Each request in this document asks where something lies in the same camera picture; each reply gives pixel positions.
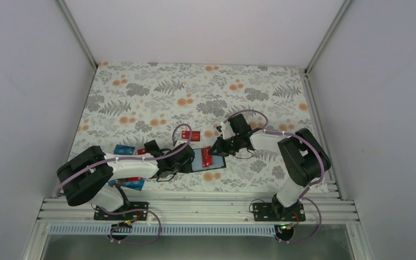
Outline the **red VIP card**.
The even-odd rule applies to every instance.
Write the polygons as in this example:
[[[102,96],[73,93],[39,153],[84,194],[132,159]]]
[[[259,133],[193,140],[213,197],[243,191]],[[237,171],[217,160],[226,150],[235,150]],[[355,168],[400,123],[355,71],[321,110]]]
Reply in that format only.
[[[201,133],[200,131],[182,131],[181,138],[185,140],[190,140],[191,142],[200,142]]]

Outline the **black card holder wallet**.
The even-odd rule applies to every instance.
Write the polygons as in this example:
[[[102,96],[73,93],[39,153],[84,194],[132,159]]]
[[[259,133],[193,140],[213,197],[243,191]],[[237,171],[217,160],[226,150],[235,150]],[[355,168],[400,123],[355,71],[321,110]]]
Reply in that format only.
[[[194,149],[194,160],[191,164],[191,172],[202,172],[226,168],[224,157],[209,153],[211,147]]]

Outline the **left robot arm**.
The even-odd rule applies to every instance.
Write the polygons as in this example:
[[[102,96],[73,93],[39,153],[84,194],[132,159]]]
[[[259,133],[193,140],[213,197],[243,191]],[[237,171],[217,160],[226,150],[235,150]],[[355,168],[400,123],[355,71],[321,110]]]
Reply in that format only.
[[[141,155],[105,153],[100,146],[91,146],[58,168],[60,185],[57,194],[63,194],[70,206],[94,204],[113,216],[123,219],[129,204],[125,194],[111,181],[128,178],[165,180],[177,173],[190,173],[195,151],[188,143],[179,144],[166,154],[153,146]]]

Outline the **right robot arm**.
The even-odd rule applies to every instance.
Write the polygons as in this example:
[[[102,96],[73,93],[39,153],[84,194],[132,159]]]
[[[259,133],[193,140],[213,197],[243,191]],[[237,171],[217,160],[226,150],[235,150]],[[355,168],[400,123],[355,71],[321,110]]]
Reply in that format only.
[[[222,157],[234,156],[241,149],[279,153],[289,175],[283,187],[272,198],[272,215],[286,220],[310,187],[319,184],[332,162],[319,142],[307,128],[295,133],[251,128],[240,113],[217,128],[221,136],[209,153]]]

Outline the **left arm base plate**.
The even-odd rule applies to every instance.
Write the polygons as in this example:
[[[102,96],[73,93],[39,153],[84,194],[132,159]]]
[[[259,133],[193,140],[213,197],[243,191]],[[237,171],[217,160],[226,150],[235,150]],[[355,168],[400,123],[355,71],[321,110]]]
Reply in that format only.
[[[148,202],[144,201],[133,201],[130,202],[129,205],[124,205],[120,208],[118,208],[116,211],[113,211],[113,214],[105,213],[102,209],[100,209],[98,206],[95,208],[95,213],[93,216],[94,220],[107,220],[107,221],[135,221],[135,220],[141,220],[145,221],[147,219],[147,213],[144,213],[144,211],[147,211],[149,207]],[[135,209],[141,209],[144,211],[136,211],[136,212],[128,212],[125,213],[125,211],[129,210],[135,210]]]

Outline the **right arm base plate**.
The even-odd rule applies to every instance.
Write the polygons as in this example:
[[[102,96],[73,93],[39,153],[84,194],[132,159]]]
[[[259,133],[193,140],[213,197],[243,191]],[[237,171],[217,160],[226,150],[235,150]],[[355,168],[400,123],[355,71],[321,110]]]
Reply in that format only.
[[[303,204],[299,202],[290,207],[273,203],[253,203],[252,212],[256,222],[303,222],[306,220]]]

